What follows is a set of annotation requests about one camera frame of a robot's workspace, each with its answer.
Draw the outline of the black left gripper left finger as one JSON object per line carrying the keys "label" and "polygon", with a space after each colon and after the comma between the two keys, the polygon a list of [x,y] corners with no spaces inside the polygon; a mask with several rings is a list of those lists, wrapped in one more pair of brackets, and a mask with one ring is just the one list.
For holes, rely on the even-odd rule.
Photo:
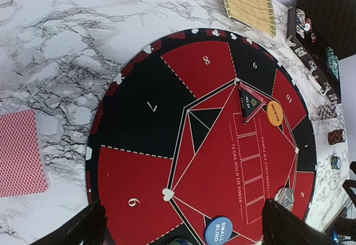
{"label": "black left gripper left finger", "polygon": [[60,228],[33,244],[104,244],[106,227],[106,209],[96,200]]}

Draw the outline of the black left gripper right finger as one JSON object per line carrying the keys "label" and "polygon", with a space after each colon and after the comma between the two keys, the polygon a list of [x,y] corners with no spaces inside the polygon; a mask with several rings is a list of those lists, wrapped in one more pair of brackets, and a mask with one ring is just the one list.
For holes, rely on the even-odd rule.
{"label": "black left gripper right finger", "polygon": [[273,199],[265,201],[263,244],[333,244],[330,237],[308,226]]}

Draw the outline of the clear round dealer button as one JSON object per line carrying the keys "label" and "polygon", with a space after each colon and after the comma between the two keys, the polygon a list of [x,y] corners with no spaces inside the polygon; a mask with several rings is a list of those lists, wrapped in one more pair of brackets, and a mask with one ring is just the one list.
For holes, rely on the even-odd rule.
{"label": "clear round dealer button", "polygon": [[293,190],[288,187],[283,187],[279,189],[277,194],[275,195],[274,201],[278,202],[284,208],[291,212],[293,210],[295,202]]}

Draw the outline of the blue small blind button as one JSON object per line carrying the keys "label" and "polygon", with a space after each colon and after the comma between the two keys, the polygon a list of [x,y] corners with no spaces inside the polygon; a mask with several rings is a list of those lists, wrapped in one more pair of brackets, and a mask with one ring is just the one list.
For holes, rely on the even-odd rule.
{"label": "blue small blind button", "polygon": [[232,232],[233,224],[228,217],[216,217],[206,226],[205,241],[209,245],[222,245],[229,240]]}

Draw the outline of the orange big blind button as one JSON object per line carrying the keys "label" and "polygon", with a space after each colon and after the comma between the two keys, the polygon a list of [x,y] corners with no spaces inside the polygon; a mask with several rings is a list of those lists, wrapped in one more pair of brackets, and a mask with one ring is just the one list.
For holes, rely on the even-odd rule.
{"label": "orange big blind button", "polygon": [[266,115],[268,121],[272,126],[280,126],[283,123],[284,115],[283,109],[279,102],[277,101],[270,101],[266,107]]}

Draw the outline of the black triangular all-in marker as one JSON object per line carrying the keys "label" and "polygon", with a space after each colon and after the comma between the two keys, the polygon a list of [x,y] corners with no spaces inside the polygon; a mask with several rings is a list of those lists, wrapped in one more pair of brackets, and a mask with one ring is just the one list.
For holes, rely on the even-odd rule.
{"label": "black triangular all-in marker", "polygon": [[240,98],[243,124],[247,124],[266,105],[266,101],[256,91],[242,82],[236,82]]}

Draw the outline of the green blue chip stack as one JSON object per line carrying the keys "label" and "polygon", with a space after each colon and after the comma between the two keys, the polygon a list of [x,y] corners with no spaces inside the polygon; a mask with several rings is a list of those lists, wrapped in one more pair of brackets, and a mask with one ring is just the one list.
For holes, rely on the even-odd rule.
{"label": "green blue chip stack", "polygon": [[167,245],[192,245],[192,243],[184,238],[175,238],[171,240]]}

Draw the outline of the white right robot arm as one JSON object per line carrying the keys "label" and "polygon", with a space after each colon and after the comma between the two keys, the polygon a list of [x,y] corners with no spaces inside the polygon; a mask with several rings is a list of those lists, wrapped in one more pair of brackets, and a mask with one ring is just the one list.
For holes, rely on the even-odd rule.
{"label": "white right robot arm", "polygon": [[336,244],[343,241],[355,242],[355,217],[347,217],[351,206],[355,208],[355,179],[345,180],[342,187],[348,200],[332,226],[332,239]]}

